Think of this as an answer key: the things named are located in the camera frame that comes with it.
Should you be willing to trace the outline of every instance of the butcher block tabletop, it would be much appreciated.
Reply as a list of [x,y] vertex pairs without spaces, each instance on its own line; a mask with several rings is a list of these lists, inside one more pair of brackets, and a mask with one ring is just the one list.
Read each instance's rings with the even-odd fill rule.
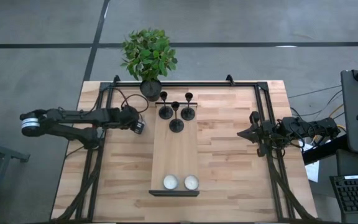
[[[276,119],[291,116],[284,82],[267,81]],[[90,110],[99,93],[100,82],[84,82],[78,110]],[[126,95],[141,94],[139,87],[120,87]],[[94,222],[274,222],[277,221],[266,157],[257,156],[257,144],[237,136],[250,127],[249,115],[257,111],[253,87],[164,87],[167,101],[186,102],[192,93],[196,105],[196,161],[200,194],[197,197],[155,197],[152,185],[156,107],[150,102],[142,113],[145,128],[141,135],[130,130],[106,131],[101,173],[94,208]],[[262,94],[265,117],[268,118]],[[120,108],[123,97],[114,90],[112,107]],[[138,111],[146,102],[138,96],[128,99]],[[87,125],[75,125],[85,128]],[[71,141],[67,154],[81,147]],[[51,218],[61,215],[78,193],[83,176],[86,150],[65,159]],[[316,216],[313,197],[298,148],[287,147],[284,157],[291,191],[302,206]],[[89,190],[83,216],[88,211]],[[287,214],[280,190],[282,208]]]

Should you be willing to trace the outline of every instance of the keyboard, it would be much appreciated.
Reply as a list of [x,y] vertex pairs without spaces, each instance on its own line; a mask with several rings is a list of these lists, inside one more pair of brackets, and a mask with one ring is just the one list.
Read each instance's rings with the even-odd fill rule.
[[341,211],[358,213],[358,175],[329,177]]

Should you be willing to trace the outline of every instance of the candle holder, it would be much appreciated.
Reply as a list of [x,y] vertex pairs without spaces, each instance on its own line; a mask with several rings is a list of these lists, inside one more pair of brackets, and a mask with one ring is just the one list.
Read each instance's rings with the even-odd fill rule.
[[168,93],[166,91],[162,91],[160,93],[161,100],[164,102],[164,106],[160,108],[158,114],[162,119],[170,119],[173,115],[173,111],[171,107],[167,107],[165,105],[165,100],[167,100]]
[[171,120],[171,122],[169,123],[169,129],[171,129],[171,131],[174,133],[179,133],[185,127],[183,121],[177,118],[177,110],[179,109],[179,103],[176,101],[172,102],[171,107],[175,112],[175,119]]
[[184,120],[191,121],[196,116],[196,112],[194,111],[193,108],[190,107],[190,101],[193,98],[193,94],[186,93],[185,97],[187,100],[187,107],[181,111],[180,115]]

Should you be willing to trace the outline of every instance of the paper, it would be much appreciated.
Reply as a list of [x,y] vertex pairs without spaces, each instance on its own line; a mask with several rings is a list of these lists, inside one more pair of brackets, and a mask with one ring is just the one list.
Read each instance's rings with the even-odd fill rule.
[[[309,149],[311,149],[313,146],[309,145],[309,144],[305,144],[303,150],[307,151]],[[308,174],[308,179],[313,181],[313,182],[318,182],[318,169],[319,169],[319,165],[320,165],[320,161],[314,162],[312,164],[309,164],[307,166],[305,166],[306,168],[306,173]]]

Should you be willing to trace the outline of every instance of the gray floor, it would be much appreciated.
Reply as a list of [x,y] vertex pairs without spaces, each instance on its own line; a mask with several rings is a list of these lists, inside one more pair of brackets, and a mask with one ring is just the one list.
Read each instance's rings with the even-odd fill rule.
[[[92,43],[103,0],[0,0],[0,44]],[[111,0],[100,42],[121,42],[132,30],[164,28],[172,42],[357,42],[354,0]],[[37,108],[75,109],[90,49],[0,49],[0,145],[31,153],[13,161],[0,190],[0,223],[48,220],[67,141],[25,138],[19,115]],[[118,49],[99,49],[90,80],[132,78],[119,67]],[[358,69],[358,47],[247,47],[177,49],[169,80],[284,80],[288,96],[340,84],[339,72]],[[340,88],[290,98],[299,113],[324,108]],[[342,104],[339,97],[317,117]],[[343,116],[336,120],[345,124]],[[321,161],[311,183],[319,217],[339,210]]]

